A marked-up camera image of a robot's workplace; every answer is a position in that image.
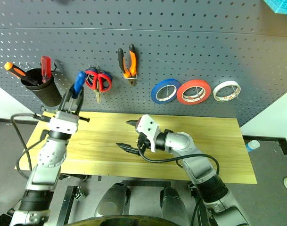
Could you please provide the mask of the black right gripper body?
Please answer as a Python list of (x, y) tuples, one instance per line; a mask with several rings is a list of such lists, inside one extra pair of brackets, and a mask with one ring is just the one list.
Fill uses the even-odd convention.
[(139, 153), (144, 153), (146, 149), (150, 148), (150, 141), (144, 133), (139, 133), (137, 141), (137, 149)]

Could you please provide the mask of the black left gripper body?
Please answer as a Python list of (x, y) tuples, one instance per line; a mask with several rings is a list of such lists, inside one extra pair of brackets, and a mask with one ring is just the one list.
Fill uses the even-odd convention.
[(76, 112), (70, 111), (70, 108), (64, 110), (58, 110), (55, 115), (55, 118), (70, 122), (78, 120), (90, 122), (90, 118), (81, 117)]

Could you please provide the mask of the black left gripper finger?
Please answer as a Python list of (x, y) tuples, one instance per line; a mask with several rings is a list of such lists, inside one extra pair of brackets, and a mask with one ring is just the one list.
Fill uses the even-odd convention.
[(70, 88), (68, 91), (65, 92), (65, 94), (63, 95), (61, 102), (60, 102), (60, 109), (64, 110), (65, 109), (65, 105), (67, 102), (70, 101), (70, 98), (73, 94), (73, 89)]
[(81, 111), (83, 100), (84, 100), (84, 90), (82, 89), (80, 93), (78, 94), (78, 97), (73, 99), (73, 104), (75, 106), (75, 112)]

